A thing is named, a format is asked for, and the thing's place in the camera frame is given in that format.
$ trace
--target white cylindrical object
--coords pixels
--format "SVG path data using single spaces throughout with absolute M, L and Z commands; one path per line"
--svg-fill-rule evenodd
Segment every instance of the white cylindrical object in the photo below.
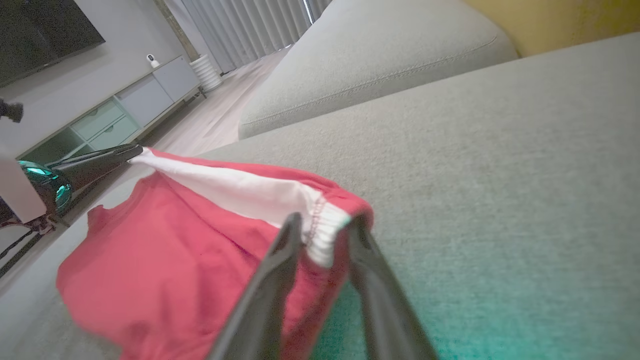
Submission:
M 218 71 L 211 65 L 209 55 L 203 55 L 189 65 L 198 76 L 204 92 L 210 92 L 222 84 Z

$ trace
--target cabinet drawer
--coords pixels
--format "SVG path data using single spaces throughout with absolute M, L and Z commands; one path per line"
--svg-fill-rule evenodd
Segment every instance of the cabinet drawer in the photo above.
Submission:
M 85 115 L 82 119 L 71 125 L 71 128 L 85 140 L 89 140 L 122 115 L 124 115 L 122 110 L 120 110 L 113 101 L 109 101 Z
M 120 145 L 124 140 L 138 130 L 137 125 L 128 117 L 123 117 L 117 123 L 107 127 L 102 134 L 90 142 L 94 150 L 103 150 Z
M 173 104 L 153 75 L 122 90 L 116 97 L 140 127 L 145 127 Z
M 154 78 L 173 102 L 177 102 L 200 84 L 193 69 L 182 56 L 154 71 Z

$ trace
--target white wall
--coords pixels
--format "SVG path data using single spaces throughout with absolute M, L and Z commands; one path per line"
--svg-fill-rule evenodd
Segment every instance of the white wall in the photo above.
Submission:
M 18 156 L 150 70 L 184 54 L 153 0 L 75 0 L 106 43 L 0 89 L 24 103 L 24 118 L 0 120 L 0 142 Z

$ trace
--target red cloth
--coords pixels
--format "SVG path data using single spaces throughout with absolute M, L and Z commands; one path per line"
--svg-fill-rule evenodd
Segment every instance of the red cloth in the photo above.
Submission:
M 346 213 L 372 219 L 365 201 L 308 172 L 156 151 L 150 156 L 295 180 Z M 274 225 L 223 209 L 167 174 L 141 179 L 113 209 L 92 209 L 85 241 L 58 270 L 56 285 L 74 321 L 121 346 L 121 360 L 204 359 L 278 233 Z M 330 268 L 303 252 L 287 298 L 282 359 L 309 356 L 346 280 L 346 256 L 344 231 Z

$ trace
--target gray fabric upholstery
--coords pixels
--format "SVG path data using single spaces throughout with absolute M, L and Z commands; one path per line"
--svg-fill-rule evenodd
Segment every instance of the gray fabric upholstery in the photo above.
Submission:
M 509 62 L 204 157 L 300 168 L 368 200 L 441 359 L 640 353 L 640 33 Z M 102 202 L 112 207 L 133 182 Z M 0 297 L 0 358 L 114 359 L 54 288 L 86 217 Z M 365 359 L 348 286 L 314 359 Z
M 461 0 L 334 0 L 244 109 L 240 138 L 515 58 Z

